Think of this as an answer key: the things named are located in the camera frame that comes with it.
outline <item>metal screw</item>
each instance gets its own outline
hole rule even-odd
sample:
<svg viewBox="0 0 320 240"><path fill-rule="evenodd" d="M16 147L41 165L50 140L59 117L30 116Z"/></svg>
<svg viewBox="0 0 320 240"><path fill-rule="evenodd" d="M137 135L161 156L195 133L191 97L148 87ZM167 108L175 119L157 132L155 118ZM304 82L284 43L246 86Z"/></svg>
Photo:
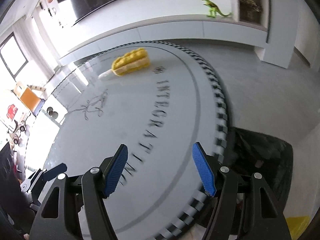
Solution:
<svg viewBox="0 0 320 240"><path fill-rule="evenodd" d="M94 167L94 168L92 168L91 170L90 170L90 172L92 173L92 174L96 174L96 173L98 173L100 171L100 169L98 168L98 167Z"/></svg>
<svg viewBox="0 0 320 240"><path fill-rule="evenodd" d="M255 177L256 179L262 179L262 175L261 175L260 173L258 173L258 172L256 172L256 173L254 174L254 177Z"/></svg>
<svg viewBox="0 0 320 240"><path fill-rule="evenodd" d="M57 178L58 179L64 179L66 177L66 174L65 173L60 173Z"/></svg>
<svg viewBox="0 0 320 240"><path fill-rule="evenodd" d="M226 167L226 166L222 166L222 167L220 168L220 171L222 171L222 172L224 172L224 173L227 173L227 172L229 172L229 168Z"/></svg>

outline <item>white wall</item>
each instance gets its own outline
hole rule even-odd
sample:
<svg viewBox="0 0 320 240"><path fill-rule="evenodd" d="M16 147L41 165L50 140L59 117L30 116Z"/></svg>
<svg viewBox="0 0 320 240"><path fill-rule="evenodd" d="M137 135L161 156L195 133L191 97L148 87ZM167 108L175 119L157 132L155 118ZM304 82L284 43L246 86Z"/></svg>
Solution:
<svg viewBox="0 0 320 240"><path fill-rule="evenodd" d="M223 13L231 11L230 0L212 0ZM130 23L171 15L207 14L201 0L118 0L97 10L71 28L64 28L68 50L106 31Z"/></svg>
<svg viewBox="0 0 320 240"><path fill-rule="evenodd" d="M312 219L316 214L320 206L319 152L320 124L294 147L292 183L284 209L285 217L309 216Z"/></svg>
<svg viewBox="0 0 320 240"><path fill-rule="evenodd" d="M298 0L271 0L268 44L257 51L265 62L288 68L298 27Z"/></svg>
<svg viewBox="0 0 320 240"><path fill-rule="evenodd" d="M37 2L38 0L15 0L0 23L0 35L22 16L30 17Z"/></svg>
<svg viewBox="0 0 320 240"><path fill-rule="evenodd" d="M320 67L320 25L304 0L299 1L299 21L295 47L316 71Z"/></svg>

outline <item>black trash bag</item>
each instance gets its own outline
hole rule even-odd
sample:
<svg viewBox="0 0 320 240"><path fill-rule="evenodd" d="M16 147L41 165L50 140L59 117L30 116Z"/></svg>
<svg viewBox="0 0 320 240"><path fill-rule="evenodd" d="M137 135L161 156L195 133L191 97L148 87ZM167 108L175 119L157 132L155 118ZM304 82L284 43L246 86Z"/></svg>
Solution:
<svg viewBox="0 0 320 240"><path fill-rule="evenodd" d="M234 147L228 153L228 166L241 175L263 175L284 210L292 169L292 146L273 136L234 127Z"/></svg>
<svg viewBox="0 0 320 240"><path fill-rule="evenodd" d="M8 142L0 150L0 205L4 214L8 214L15 225L19 226L24 233L29 233L35 219L35 213L29 209L28 202L21 193L20 183L13 171L13 166L14 162ZM0 224L6 228L6 232L11 232L12 229L6 221L5 215L0 215Z"/></svg>

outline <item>white floor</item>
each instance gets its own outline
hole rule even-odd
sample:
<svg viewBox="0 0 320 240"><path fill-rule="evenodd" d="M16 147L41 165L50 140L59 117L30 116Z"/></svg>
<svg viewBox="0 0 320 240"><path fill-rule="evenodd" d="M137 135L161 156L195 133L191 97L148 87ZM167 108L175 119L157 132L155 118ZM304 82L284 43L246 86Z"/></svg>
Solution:
<svg viewBox="0 0 320 240"><path fill-rule="evenodd" d="M248 48L176 41L204 57L224 81L234 126L276 136L294 153L284 215L315 215L320 206L320 73L294 53L288 69L261 62Z"/></svg>

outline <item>red sign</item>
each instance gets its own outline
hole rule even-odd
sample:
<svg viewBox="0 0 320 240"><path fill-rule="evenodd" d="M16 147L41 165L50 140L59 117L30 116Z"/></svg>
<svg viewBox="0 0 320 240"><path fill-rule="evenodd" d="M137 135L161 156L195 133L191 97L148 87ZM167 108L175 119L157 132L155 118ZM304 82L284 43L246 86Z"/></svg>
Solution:
<svg viewBox="0 0 320 240"><path fill-rule="evenodd" d="M18 111L18 108L14 104L8 106L7 117L12 121L17 111Z"/></svg>

